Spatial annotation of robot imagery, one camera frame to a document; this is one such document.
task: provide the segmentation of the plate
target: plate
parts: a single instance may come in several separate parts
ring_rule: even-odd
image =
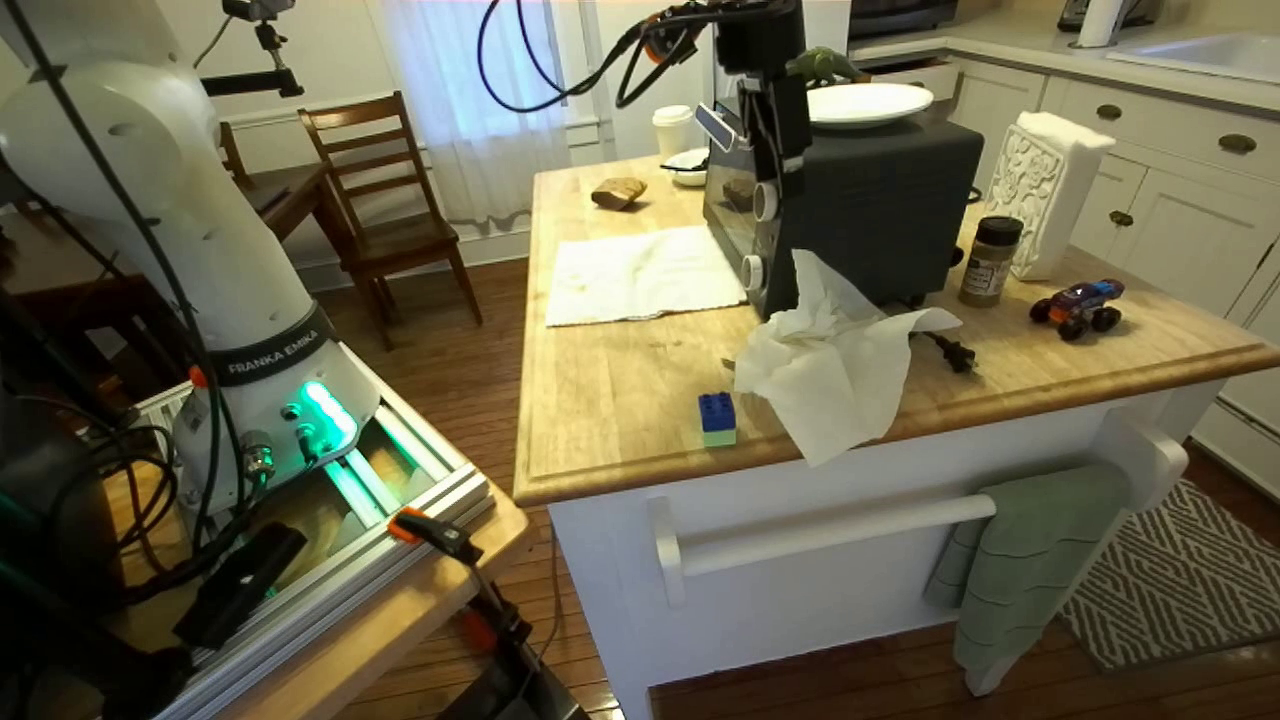
[[[934,103],[918,83],[828,83],[810,91],[810,119],[816,130],[864,130],[918,115]]]

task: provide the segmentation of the cabinet door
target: cabinet door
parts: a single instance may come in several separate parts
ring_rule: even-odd
[[[1122,263],[1131,241],[1131,202],[1145,183],[1145,165],[1124,156],[1105,156],[1098,179],[1080,206],[1073,244],[1093,252],[1098,259]]]
[[[1008,123],[1022,111],[1040,108],[1046,71],[957,60],[961,64],[961,97],[953,103],[953,123],[985,135],[985,156],[977,165],[973,183],[990,187],[990,173],[997,167]]]
[[[1150,167],[1131,219],[1122,270],[1216,318],[1234,318],[1280,230],[1280,213],[1265,202],[1157,167]]]
[[[1265,291],[1254,313],[1242,313],[1242,326],[1280,344],[1280,248],[1267,263],[1257,284]],[[1229,380],[1198,423],[1198,439],[1280,499],[1280,370]]]
[[[1280,344],[1280,282],[1274,282],[1265,306],[1244,319],[1244,330]],[[1223,399],[1280,432],[1280,374],[1235,376],[1223,387]]]

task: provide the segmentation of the wooden countertop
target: wooden countertop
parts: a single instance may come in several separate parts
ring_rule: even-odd
[[[602,213],[588,194],[606,175],[647,179],[640,213]],[[795,459],[795,445],[760,398],[737,398],[737,450],[709,452],[698,398],[733,387],[733,362],[760,330],[749,306],[634,326],[550,330],[550,276],[571,241],[701,226],[701,194],[682,194],[657,159],[540,173],[534,194],[524,387],[516,435],[516,503],[692,479]],[[999,307],[968,307],[953,284],[928,306],[966,319],[957,331],[982,351],[977,376],[957,376],[934,344],[918,344],[900,418],[884,439],[1018,419],[1033,414],[1122,399],[1138,393],[1275,370],[1280,349],[1183,302],[1145,288],[1073,252],[1061,282],[1122,276],[1124,326],[1065,344],[1027,319],[1027,306],[1061,284],[1004,284]]]

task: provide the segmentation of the white countertop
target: white countertop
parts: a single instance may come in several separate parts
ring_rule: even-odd
[[[1122,31],[1122,47],[1150,46],[1150,42],[1181,42],[1181,38],[1198,38],[1198,27],[1176,27],[1176,25],[1127,27]],[[1073,31],[1057,31],[1057,20],[1027,17],[1027,14],[985,14],[973,20],[944,25],[942,31],[889,38],[889,42],[852,47],[860,64],[938,58],[938,51],[985,58],[999,64],[1025,64],[1025,70],[1046,70],[1065,75],[1089,75],[1089,79],[1107,79],[1107,83],[1127,83],[1150,91],[1234,103],[1242,111],[1280,115],[1280,83],[1127,64],[1107,58],[1107,47],[1073,47]]]

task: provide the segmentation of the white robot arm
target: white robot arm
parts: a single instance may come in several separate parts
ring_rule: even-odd
[[[209,410],[195,387],[176,423],[186,509],[219,527],[247,495],[344,452],[378,414],[378,385],[328,335],[281,241],[230,179],[213,99],[176,64],[152,0],[5,0],[0,38],[33,71],[0,99],[12,173],[84,236],[122,248],[204,339],[195,362],[219,393]],[[328,399],[340,419],[308,414]]]

